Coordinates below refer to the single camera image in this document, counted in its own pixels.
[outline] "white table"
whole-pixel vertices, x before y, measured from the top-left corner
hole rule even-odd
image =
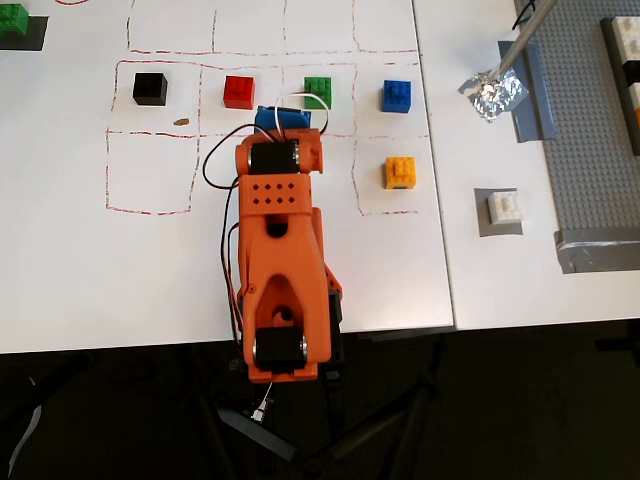
[[[313,17],[303,7],[317,0],[24,3],[50,18],[42,52],[0,52],[0,353],[231,338],[226,194],[195,170],[198,145],[202,159],[253,118],[222,107],[230,72],[255,76],[267,105],[305,75],[334,79],[325,173],[312,184],[343,331],[453,325],[409,0],[331,0]],[[144,70],[169,78],[164,109],[133,104]],[[385,78],[413,81],[409,115],[379,112]],[[182,117],[190,124],[174,126]],[[212,161],[220,182],[235,176],[234,145]],[[385,192],[384,159],[409,155],[418,186]]]
[[[510,115],[489,125],[456,93],[499,63],[513,0],[415,3],[456,327],[637,317],[639,271],[562,274],[542,145],[518,144]],[[480,238],[474,188],[517,188],[524,234]]]

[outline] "yellow lego brick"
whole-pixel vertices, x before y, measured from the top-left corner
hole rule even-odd
[[[389,157],[385,164],[387,190],[416,186],[416,161],[413,157]]]

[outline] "black floor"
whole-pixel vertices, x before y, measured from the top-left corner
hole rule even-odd
[[[374,342],[347,336],[344,395],[356,422],[413,385],[436,342],[446,346],[429,407],[416,479],[640,478],[640,368],[630,352],[595,341],[627,336],[628,322],[447,333]],[[92,363],[42,408],[11,479],[216,478],[194,398],[237,410],[258,397],[231,344],[92,352]],[[41,381],[70,354],[0,356],[0,397]],[[329,441],[322,388],[279,384],[265,424],[308,450]],[[394,430],[322,478],[376,479]],[[241,478],[305,478],[235,432],[225,442]],[[273,468],[271,474],[261,474]]]

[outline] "gray lego baseplate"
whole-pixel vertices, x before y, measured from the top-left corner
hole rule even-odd
[[[640,227],[640,158],[600,28],[618,16],[640,16],[640,1],[560,0],[534,37],[556,124],[544,150],[562,230]]]

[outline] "blue object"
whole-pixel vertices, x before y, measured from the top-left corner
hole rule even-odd
[[[273,114],[273,107],[258,106],[255,124],[261,126],[265,130],[276,129],[276,116]],[[311,128],[311,112],[301,112],[290,108],[278,108],[278,120],[280,126],[287,128]]]
[[[385,80],[382,92],[382,111],[408,113],[411,108],[411,82]]]

